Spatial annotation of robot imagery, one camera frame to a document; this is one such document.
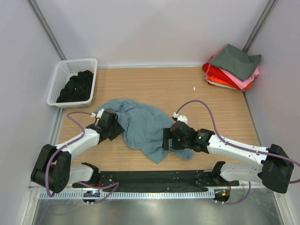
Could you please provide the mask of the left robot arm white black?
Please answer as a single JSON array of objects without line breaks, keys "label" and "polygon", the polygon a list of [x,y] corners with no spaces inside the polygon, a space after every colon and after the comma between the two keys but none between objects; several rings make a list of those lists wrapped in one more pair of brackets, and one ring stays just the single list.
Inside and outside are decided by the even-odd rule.
[{"label": "left robot arm white black", "polygon": [[91,147],[105,140],[112,141],[124,132],[118,122],[116,112],[101,109],[92,113],[95,122],[72,139],[56,146],[46,144],[33,167],[30,179],[43,186],[49,197],[60,193],[68,185],[74,187],[98,188],[100,186],[99,169],[89,163],[72,166],[72,161]]}]

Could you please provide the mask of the light blue t shirt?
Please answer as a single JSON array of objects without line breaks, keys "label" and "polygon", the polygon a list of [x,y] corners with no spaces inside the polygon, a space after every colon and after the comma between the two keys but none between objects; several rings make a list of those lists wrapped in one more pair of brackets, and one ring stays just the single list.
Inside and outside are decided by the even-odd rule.
[{"label": "light blue t shirt", "polygon": [[133,150],[141,150],[154,163],[159,164],[169,152],[184,160],[191,160],[195,155],[191,149],[174,150],[172,142],[169,149],[164,150],[163,129],[173,124],[166,113],[151,105],[142,104],[130,99],[113,99],[100,107],[116,112],[118,122],[124,128],[123,140]]}]

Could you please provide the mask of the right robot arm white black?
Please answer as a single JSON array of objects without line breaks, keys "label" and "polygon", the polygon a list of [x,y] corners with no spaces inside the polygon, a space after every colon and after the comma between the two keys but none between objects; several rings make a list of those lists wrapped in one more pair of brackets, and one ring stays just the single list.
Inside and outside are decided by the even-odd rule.
[{"label": "right robot arm white black", "polygon": [[278,145],[272,144],[269,148],[248,145],[218,136],[211,130],[194,130],[182,121],[164,128],[162,147],[164,150],[192,149],[240,161],[240,164],[216,163],[211,180],[218,186],[227,181],[250,181],[285,194],[294,169],[294,163]]}]

